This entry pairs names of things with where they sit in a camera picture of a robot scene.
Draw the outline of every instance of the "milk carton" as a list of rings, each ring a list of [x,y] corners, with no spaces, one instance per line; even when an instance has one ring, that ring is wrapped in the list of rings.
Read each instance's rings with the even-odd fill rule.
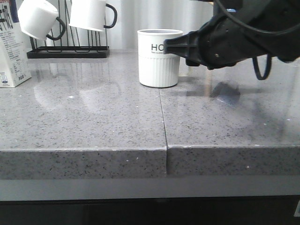
[[[31,78],[15,0],[0,0],[0,88]]]

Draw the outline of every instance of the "white cup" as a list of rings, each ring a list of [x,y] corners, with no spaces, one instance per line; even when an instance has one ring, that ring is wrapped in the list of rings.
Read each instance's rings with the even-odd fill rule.
[[[105,7],[114,12],[113,23],[105,25]],[[71,7],[71,27],[78,27],[87,30],[104,31],[104,28],[112,28],[117,22],[117,10],[106,3],[106,0],[73,0]]]
[[[57,8],[46,0],[24,0],[18,10],[18,17],[21,31],[39,40],[59,40],[66,30]],[[49,32],[56,20],[60,22],[62,30],[58,37],[53,37]]]
[[[182,36],[181,30],[139,30],[139,81],[155,88],[177,84],[180,56],[164,54],[164,40]]]

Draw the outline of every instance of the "speckled stone surface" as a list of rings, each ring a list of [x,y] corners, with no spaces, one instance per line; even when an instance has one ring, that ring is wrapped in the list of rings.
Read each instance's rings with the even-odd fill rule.
[[[136,51],[29,67],[0,89],[0,179],[165,176],[159,90],[139,84]]]
[[[274,59],[266,81],[250,60],[182,75],[160,90],[169,174],[300,174],[299,61]]]

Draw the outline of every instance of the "mug rack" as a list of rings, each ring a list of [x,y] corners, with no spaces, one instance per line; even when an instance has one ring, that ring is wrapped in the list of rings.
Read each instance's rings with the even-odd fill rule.
[[[57,0],[56,6],[59,10],[59,17],[66,24],[66,32],[60,40],[46,40],[44,43],[30,37],[32,50],[27,52],[28,59],[107,58],[109,56],[106,29],[105,32],[98,32],[68,25],[71,5],[72,0]],[[51,29],[52,36],[56,31],[61,32],[61,27]]]

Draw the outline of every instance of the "black mug handle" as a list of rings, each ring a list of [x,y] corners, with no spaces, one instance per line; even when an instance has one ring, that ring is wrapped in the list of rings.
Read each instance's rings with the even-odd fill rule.
[[[61,30],[61,33],[57,37],[52,37],[50,34],[46,35],[46,37],[49,38],[49,39],[51,39],[52,41],[57,41],[57,40],[61,39],[61,37],[64,35],[64,33],[66,31],[66,25],[65,25],[65,23],[59,17],[57,17],[56,20],[58,22],[60,22],[62,30]]]
[[[106,6],[109,7],[109,8],[111,8],[113,10],[114,18],[113,18],[112,24],[109,25],[109,26],[104,25],[104,28],[113,28],[116,25],[118,13],[117,13],[117,10],[115,9],[115,7],[113,7],[112,5],[106,4]]]

